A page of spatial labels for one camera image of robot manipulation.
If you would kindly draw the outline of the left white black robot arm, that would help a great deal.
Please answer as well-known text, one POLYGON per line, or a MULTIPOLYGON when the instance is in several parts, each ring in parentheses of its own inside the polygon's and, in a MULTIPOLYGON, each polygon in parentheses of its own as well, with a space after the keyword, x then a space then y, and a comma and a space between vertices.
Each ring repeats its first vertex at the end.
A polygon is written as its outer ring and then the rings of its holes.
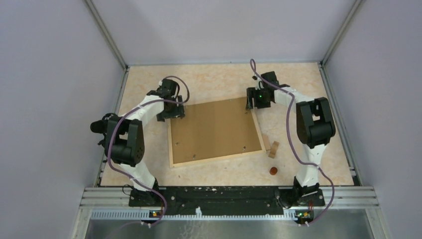
POLYGON ((180 95, 183 83, 179 77, 167 76, 126 114, 111 114, 101 120, 105 129, 100 145, 104 147, 109 167, 128 177, 133 183, 132 196, 140 199, 142 205, 166 205, 156 178, 143 160, 146 152, 143 129, 153 118, 164 122, 185 116, 184 103, 188 99, 180 95))

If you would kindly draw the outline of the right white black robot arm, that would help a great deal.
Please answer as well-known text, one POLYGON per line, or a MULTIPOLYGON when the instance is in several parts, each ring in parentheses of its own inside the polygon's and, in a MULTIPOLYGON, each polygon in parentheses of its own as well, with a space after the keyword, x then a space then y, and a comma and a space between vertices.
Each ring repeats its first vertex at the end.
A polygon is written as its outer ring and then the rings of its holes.
POLYGON ((294 157, 300 169, 294 177, 288 205, 305 205, 320 199, 319 175, 323 153, 334 137, 336 129, 327 98, 312 98, 288 85, 280 85, 275 72, 254 75, 255 87, 246 90, 246 109, 269 108, 272 103, 287 107, 286 132, 294 157), (303 147, 299 156, 293 146, 290 132, 290 114, 296 114, 296 132, 303 147))

